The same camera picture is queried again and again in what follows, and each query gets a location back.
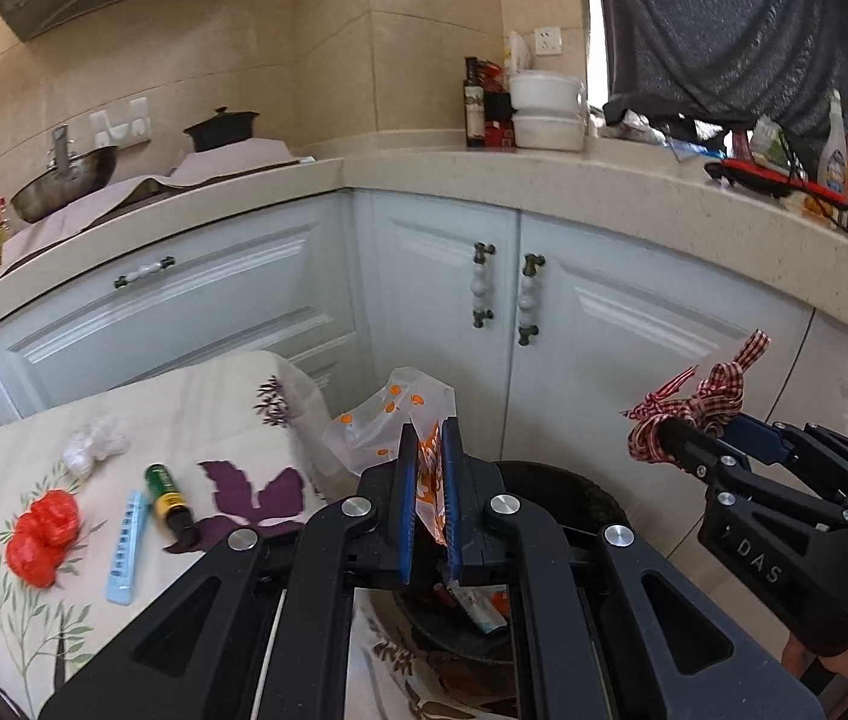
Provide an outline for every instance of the crumpled clear plastic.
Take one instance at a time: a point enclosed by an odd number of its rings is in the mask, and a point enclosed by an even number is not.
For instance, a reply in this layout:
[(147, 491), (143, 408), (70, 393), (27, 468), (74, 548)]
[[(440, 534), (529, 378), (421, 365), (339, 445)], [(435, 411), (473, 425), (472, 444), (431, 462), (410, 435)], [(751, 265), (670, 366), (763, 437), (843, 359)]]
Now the crumpled clear plastic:
[(95, 464), (122, 455), (129, 446), (129, 440), (116, 432), (112, 420), (98, 419), (70, 437), (64, 448), (64, 463), (75, 477), (86, 479), (94, 473)]

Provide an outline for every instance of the light blue plastic strip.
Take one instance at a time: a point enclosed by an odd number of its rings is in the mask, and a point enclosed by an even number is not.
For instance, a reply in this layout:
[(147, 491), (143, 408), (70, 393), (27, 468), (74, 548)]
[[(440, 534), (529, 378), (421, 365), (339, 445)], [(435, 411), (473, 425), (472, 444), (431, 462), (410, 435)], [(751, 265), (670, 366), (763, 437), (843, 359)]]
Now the light blue plastic strip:
[(120, 523), (118, 546), (113, 551), (105, 596), (112, 604), (129, 605), (134, 600), (134, 569), (137, 567), (137, 543), (147, 524), (148, 505), (139, 490), (127, 498)]

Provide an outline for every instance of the drawer handle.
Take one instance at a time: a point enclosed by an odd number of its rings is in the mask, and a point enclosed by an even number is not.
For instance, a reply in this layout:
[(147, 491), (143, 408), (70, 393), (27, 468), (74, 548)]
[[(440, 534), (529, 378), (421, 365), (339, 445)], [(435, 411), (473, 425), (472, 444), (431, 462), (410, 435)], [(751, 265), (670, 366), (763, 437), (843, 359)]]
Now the drawer handle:
[(480, 330), (487, 319), (494, 319), (494, 312), (487, 307), (490, 285), (487, 283), (487, 256), (497, 253), (493, 244), (474, 245), (474, 278), (471, 280), (471, 295), (474, 296), (474, 327)]
[(517, 309), (520, 314), (518, 321), (518, 346), (530, 346), (531, 338), (540, 335), (537, 327), (537, 270), (547, 264), (547, 260), (537, 254), (523, 255), (523, 270), (521, 271), (521, 286), (517, 293)]
[(163, 260), (159, 261), (158, 263), (152, 263), (151, 265), (142, 265), (137, 268), (136, 271), (132, 272), (132, 274), (120, 276), (118, 280), (113, 282), (113, 288), (115, 290), (119, 290), (121, 287), (126, 287), (129, 284), (133, 284), (134, 281), (139, 281), (142, 278), (147, 278), (148, 276), (159, 274), (161, 271), (166, 271), (168, 268), (172, 268), (172, 266), (175, 265), (177, 265), (177, 260), (175, 260), (173, 257), (164, 257)]

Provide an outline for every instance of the gingham ribbon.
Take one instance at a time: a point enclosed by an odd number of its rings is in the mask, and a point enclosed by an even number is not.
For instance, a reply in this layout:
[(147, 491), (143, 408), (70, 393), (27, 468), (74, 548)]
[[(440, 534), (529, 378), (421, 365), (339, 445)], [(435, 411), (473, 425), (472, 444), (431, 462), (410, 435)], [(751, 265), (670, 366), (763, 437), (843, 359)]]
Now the gingham ribbon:
[(633, 409), (621, 412), (637, 422), (627, 437), (627, 451), (644, 463), (675, 463), (657, 442), (657, 425), (669, 416), (697, 428), (723, 435), (723, 428), (741, 412), (744, 403), (744, 372), (757, 362), (771, 344), (768, 334), (755, 330), (731, 362), (718, 362), (710, 375), (686, 398), (673, 397), (697, 372), (696, 365), (648, 395)]

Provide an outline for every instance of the metal screw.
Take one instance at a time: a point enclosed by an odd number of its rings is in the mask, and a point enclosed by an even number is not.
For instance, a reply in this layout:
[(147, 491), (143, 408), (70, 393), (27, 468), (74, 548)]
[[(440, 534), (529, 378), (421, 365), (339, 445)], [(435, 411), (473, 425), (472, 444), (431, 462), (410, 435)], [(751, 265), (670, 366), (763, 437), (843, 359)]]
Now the metal screw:
[(364, 514), (369, 514), (371, 503), (366, 498), (355, 496), (348, 498), (340, 506), (341, 512), (347, 514), (347, 517), (363, 517)]
[(250, 528), (241, 528), (227, 536), (227, 546), (235, 552), (246, 552), (257, 544), (257, 533)]
[(495, 495), (490, 499), (490, 508), (498, 514), (516, 514), (521, 502), (513, 495)]
[(604, 531), (604, 540), (612, 547), (629, 547), (634, 543), (634, 532), (627, 525), (611, 525)]

